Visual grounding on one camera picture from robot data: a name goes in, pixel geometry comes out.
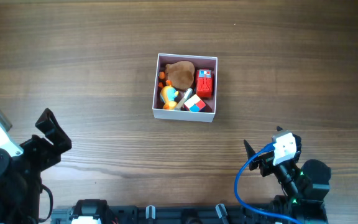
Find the colourful puzzle cube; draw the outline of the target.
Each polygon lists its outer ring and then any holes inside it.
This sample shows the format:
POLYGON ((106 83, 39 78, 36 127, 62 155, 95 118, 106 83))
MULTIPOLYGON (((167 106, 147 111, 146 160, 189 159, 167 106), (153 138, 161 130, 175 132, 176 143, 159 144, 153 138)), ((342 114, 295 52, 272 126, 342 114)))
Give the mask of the colourful puzzle cube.
POLYGON ((197 94, 194 94, 184 102, 184 106, 187 111, 200 112, 204 110, 206 104, 197 94))

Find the white wooden rattle drum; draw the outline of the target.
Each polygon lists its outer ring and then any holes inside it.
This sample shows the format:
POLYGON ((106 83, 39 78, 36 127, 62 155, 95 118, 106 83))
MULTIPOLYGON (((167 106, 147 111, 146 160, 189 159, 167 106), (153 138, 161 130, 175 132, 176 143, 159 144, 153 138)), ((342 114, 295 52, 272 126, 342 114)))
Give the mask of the white wooden rattle drum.
POLYGON ((181 110, 185 102, 192 96, 192 94, 193 94, 193 89, 188 88, 184 93, 183 98, 177 103, 175 110, 181 110))

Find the red toy car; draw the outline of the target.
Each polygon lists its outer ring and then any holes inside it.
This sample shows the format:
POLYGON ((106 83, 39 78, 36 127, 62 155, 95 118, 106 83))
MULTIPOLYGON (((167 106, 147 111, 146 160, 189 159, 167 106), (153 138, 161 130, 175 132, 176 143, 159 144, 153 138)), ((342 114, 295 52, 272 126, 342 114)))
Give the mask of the red toy car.
POLYGON ((207 69, 196 71, 196 94, 200 98, 213 97, 213 72, 207 69))

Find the yellow blue rubber duck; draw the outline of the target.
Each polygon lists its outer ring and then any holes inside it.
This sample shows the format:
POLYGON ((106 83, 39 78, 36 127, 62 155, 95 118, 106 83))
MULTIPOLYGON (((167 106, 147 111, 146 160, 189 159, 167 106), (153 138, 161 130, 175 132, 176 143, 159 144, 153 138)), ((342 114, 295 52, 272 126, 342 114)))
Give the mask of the yellow blue rubber duck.
POLYGON ((166 85, 162 82, 158 83, 158 87, 161 89, 160 91, 160 99, 163 102, 164 110, 174 110, 177 106, 177 102, 175 98, 179 95, 179 91, 177 91, 173 86, 170 80, 166 81, 166 85))

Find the brown plush toy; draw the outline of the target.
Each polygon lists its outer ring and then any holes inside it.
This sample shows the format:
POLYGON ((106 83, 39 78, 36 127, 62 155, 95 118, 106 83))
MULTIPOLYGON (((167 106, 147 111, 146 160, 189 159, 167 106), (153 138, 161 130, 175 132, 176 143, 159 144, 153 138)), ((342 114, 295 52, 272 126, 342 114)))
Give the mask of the brown plush toy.
POLYGON ((190 61, 166 64, 165 71, 158 74, 158 87, 171 85, 177 90, 185 91, 193 86, 195 66, 190 61))

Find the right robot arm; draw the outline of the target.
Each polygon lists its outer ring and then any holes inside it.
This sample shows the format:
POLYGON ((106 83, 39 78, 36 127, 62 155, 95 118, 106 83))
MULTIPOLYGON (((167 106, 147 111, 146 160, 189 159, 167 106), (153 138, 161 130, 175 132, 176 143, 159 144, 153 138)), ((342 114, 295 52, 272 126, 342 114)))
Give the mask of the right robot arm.
POLYGON ((296 164, 301 155, 301 137, 277 127, 272 142, 255 152, 244 141, 247 162, 236 175, 234 195, 242 205, 245 223, 327 223, 324 198, 330 191, 331 168, 310 159, 302 167, 296 164), (283 195, 263 205, 250 205, 238 193, 239 177, 248 168, 259 169, 263 177, 273 174, 283 195))

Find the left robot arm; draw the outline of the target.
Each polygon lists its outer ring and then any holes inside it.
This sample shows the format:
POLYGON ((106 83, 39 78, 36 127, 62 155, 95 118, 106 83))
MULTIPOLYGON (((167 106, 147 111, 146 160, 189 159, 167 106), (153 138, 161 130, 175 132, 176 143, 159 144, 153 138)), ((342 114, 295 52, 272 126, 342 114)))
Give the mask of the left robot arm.
POLYGON ((42 223, 40 194, 52 193, 41 173, 58 164, 71 149, 71 139, 53 112, 45 109, 35 124, 44 136, 32 135, 21 144, 8 134, 11 122, 0 110, 0 223, 42 223))

